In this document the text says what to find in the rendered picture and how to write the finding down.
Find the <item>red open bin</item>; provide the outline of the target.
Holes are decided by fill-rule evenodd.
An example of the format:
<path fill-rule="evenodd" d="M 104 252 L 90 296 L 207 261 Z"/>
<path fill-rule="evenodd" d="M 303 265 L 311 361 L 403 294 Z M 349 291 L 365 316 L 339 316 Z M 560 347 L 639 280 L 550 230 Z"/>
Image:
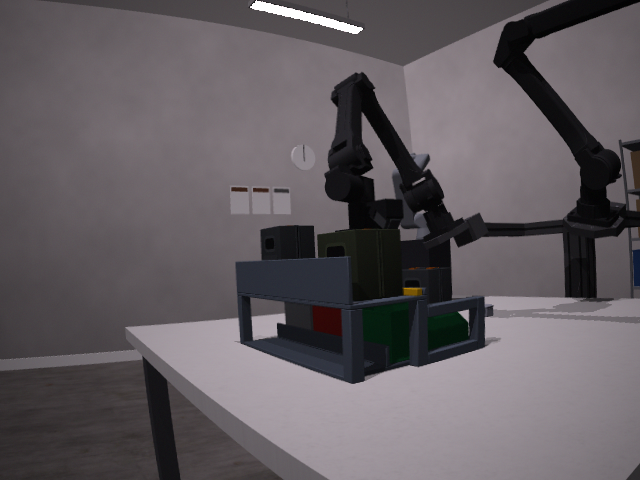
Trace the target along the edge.
<path fill-rule="evenodd" d="M 315 331 L 342 336 L 341 309 L 312 306 Z"/>

